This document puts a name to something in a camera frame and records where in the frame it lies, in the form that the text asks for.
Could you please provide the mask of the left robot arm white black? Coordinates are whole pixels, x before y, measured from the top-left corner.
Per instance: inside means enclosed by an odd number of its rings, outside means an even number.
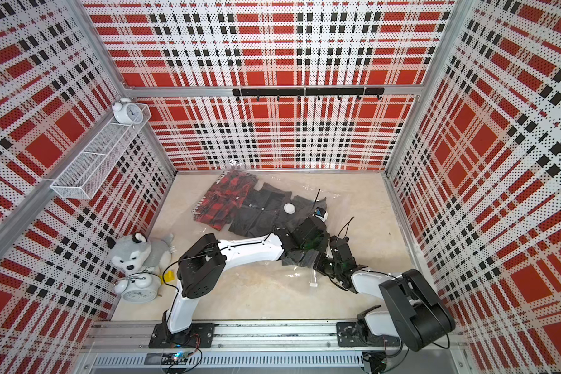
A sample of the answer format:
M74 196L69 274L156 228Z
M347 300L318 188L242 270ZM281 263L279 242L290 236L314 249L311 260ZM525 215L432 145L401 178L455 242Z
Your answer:
M285 262L311 267L327 250L326 219L311 215L294 230L275 227L270 233L243 240L219 240L206 234L177 261L177 293L163 324L168 333L183 333L192 324L199 300L210 293L224 271L259 262Z

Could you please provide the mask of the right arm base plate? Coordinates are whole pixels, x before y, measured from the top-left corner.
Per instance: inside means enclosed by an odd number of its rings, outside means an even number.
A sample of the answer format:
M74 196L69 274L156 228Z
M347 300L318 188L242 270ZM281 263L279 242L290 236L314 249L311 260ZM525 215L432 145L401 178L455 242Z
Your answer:
M336 333L338 346L342 348L398 348L401 344L400 338L396 336L373 335L361 322L337 322Z

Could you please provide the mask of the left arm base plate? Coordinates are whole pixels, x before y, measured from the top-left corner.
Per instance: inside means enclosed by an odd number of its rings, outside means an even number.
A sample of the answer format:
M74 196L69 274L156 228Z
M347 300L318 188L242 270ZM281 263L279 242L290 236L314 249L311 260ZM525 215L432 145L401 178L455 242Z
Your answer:
M153 349L177 346L210 348L215 327L215 324L191 324L182 332L171 333L166 323L159 323L154 327L148 347Z

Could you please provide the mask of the clear plastic vacuum bag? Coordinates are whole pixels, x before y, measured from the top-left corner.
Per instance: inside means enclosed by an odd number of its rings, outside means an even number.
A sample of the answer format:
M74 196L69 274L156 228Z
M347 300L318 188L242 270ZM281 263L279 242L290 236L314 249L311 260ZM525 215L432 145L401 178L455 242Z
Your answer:
M337 286L349 284L355 262L348 238L327 230L325 199L308 199L234 169L205 192L192 215L213 231L179 260L177 276L188 298L207 294L224 271L260 262L313 268ZM217 238L223 228L238 238Z

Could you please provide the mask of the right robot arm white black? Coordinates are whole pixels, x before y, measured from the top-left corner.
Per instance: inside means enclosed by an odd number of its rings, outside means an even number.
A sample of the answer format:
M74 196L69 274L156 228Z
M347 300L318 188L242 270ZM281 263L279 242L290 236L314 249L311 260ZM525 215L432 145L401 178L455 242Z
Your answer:
M343 291L383 302L359 313L353 323L338 324L341 347L395 344L418 352L456 329L454 317L420 271L389 274L358 265L347 238L333 236L330 252L318 255L315 269Z

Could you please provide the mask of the red black plaid shirt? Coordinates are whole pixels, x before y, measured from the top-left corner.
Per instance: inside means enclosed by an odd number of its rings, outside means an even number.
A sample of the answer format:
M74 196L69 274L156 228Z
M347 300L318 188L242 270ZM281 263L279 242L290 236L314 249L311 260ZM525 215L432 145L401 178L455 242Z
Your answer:
M232 222L257 182L257 177L248 172L223 172L193 208L193 220L222 230Z

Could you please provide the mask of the dark pinstriped shirt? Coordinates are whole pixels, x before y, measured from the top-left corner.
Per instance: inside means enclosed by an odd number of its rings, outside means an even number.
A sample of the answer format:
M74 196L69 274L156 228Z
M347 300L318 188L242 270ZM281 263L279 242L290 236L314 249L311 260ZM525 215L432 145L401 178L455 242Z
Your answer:
M320 250L291 249L284 251L279 260L283 266L315 268L320 259L325 255L326 252Z

